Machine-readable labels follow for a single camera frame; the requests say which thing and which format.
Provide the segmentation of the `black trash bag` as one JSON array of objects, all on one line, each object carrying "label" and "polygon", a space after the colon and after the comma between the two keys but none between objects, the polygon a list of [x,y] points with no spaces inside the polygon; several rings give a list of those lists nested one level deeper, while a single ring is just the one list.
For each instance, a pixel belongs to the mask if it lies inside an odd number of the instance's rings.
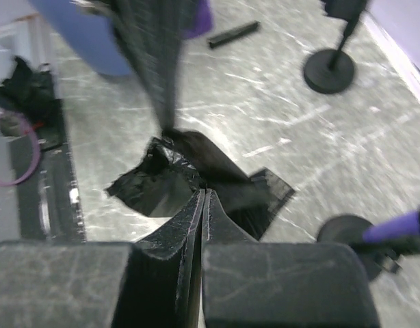
[{"label": "black trash bag", "polygon": [[214,190],[230,219],[259,240],[294,189],[267,168],[247,175],[198,131],[153,137],[137,167],[106,189],[146,217],[172,217],[199,189]]}]

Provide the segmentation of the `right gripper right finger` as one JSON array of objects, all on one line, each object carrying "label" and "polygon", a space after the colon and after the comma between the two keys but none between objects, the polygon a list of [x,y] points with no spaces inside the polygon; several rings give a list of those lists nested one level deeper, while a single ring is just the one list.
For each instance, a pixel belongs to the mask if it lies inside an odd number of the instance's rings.
[{"label": "right gripper right finger", "polygon": [[379,327],[367,274],[336,243],[260,243],[208,190],[202,213],[208,327]]}]

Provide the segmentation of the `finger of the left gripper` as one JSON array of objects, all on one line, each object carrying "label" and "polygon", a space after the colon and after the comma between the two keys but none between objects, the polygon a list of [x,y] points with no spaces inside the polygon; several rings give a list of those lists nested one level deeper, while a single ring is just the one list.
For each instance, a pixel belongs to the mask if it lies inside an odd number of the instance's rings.
[{"label": "finger of the left gripper", "polygon": [[120,52],[140,79],[162,131],[176,120],[179,36],[177,1],[112,1],[111,23]]}]

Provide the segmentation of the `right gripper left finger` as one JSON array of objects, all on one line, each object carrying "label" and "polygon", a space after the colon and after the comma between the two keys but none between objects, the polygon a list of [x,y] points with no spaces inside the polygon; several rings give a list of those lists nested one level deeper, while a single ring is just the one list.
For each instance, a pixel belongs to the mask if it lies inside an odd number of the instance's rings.
[{"label": "right gripper left finger", "polygon": [[0,327],[196,327],[204,203],[136,243],[0,243]]}]

